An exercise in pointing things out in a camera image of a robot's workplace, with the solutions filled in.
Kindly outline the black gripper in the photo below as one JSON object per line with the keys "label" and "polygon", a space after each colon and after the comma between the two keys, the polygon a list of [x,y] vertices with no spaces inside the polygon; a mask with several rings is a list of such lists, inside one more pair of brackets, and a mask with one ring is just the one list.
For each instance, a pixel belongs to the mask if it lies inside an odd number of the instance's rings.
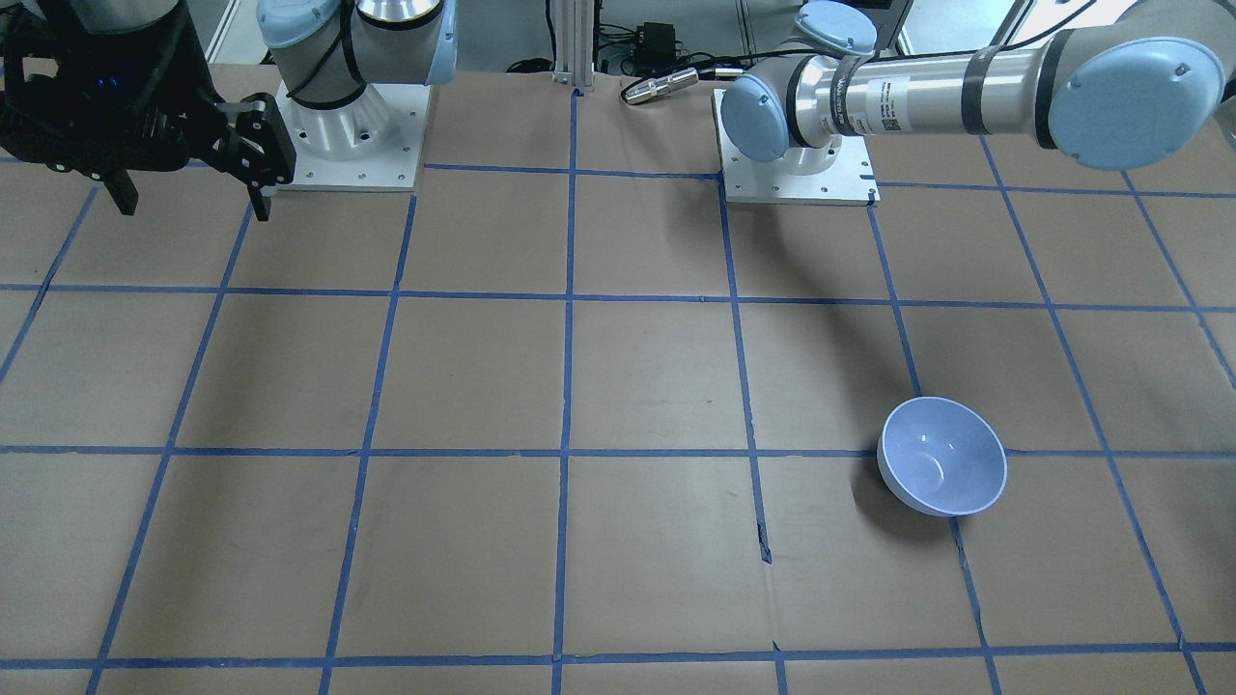
{"label": "black gripper", "polygon": [[295,146],[269,93],[229,101],[213,84],[185,1],[14,1],[2,26],[2,148],[103,181],[120,215],[131,171],[192,161],[248,185],[269,221]]}

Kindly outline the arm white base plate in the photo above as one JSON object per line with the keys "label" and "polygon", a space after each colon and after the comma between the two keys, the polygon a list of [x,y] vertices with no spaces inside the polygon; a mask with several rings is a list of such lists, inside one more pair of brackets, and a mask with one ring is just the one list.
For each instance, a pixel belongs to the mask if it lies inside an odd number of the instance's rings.
{"label": "arm white base plate", "polygon": [[295,145],[290,192],[414,192],[433,85],[371,84],[353,101],[310,109],[274,93]]}
{"label": "arm white base plate", "polygon": [[726,202],[876,207],[883,199],[861,137],[834,136],[826,148],[792,147],[768,163],[747,158],[729,140],[721,120],[723,94],[723,89],[714,90],[716,143]]}

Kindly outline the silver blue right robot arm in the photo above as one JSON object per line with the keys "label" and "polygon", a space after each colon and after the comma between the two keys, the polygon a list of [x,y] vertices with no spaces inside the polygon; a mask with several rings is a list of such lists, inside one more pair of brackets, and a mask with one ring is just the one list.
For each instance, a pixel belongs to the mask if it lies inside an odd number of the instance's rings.
{"label": "silver blue right robot arm", "polygon": [[190,161],[243,184],[256,219],[297,156],[340,161],[393,124],[379,84],[436,85],[459,56],[451,1],[261,1],[256,10],[288,105],[213,84],[185,1],[10,1],[2,7],[2,147],[96,181],[124,215],[131,173]]}

